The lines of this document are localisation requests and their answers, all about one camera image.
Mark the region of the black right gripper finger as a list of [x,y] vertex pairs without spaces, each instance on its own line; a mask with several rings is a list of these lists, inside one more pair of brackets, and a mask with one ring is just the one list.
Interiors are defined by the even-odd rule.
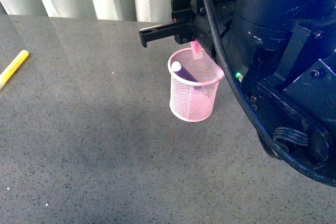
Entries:
[[171,0],[172,21],[190,20],[194,16],[191,7],[192,0]]

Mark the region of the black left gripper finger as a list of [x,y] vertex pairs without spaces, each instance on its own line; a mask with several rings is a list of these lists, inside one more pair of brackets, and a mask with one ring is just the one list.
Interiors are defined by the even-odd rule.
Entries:
[[139,31],[139,36],[144,48],[148,42],[171,36],[174,36],[179,45],[194,41],[193,25],[188,20],[143,28]]

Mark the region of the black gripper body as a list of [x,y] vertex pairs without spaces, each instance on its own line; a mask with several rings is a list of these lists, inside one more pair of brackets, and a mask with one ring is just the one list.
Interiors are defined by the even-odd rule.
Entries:
[[223,69],[227,63],[236,77],[252,76],[252,51],[246,42],[239,14],[243,0],[192,0],[194,40]]

